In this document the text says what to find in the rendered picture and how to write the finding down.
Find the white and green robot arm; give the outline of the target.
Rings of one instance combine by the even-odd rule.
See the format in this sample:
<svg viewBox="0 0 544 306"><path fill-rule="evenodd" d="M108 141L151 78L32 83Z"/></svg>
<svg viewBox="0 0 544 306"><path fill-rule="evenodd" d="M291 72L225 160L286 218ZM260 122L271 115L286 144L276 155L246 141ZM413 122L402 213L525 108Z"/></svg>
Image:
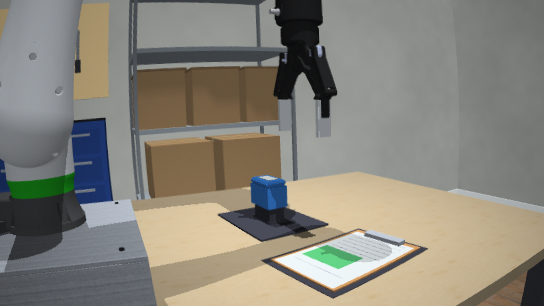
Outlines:
<svg viewBox="0 0 544 306"><path fill-rule="evenodd" d="M0 39L0 159L10 188L0 193L0 234L52 235L86 221L71 136L82 2L11 0ZM269 14L280 27L320 26L322 0L275 0Z"/></svg>

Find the blue self-inking stamp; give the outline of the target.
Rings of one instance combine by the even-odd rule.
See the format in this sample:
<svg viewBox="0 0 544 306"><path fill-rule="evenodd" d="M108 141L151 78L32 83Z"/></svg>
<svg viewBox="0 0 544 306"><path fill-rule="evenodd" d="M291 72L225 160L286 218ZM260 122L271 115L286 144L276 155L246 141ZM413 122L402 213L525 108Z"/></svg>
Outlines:
<svg viewBox="0 0 544 306"><path fill-rule="evenodd" d="M286 181L270 175L252 177L251 181L253 217L268 225L287 222L284 218L284 207L288 206Z"/></svg>

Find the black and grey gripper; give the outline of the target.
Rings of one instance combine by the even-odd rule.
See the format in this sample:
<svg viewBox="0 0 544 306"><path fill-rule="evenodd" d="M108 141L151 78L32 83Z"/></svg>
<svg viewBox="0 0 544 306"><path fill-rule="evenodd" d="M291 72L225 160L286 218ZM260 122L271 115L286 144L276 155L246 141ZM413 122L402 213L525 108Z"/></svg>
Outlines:
<svg viewBox="0 0 544 306"><path fill-rule="evenodd" d="M316 46L319 44L319 28L310 24L291 24L283 26L280 32L281 44L288 50L287 53L279 54L273 93L279 99L279 131L292 130L291 94L298 75L303 72L315 93L316 137L331 137L330 99L337 95L337 89L326 59L325 47Z"/></svg>

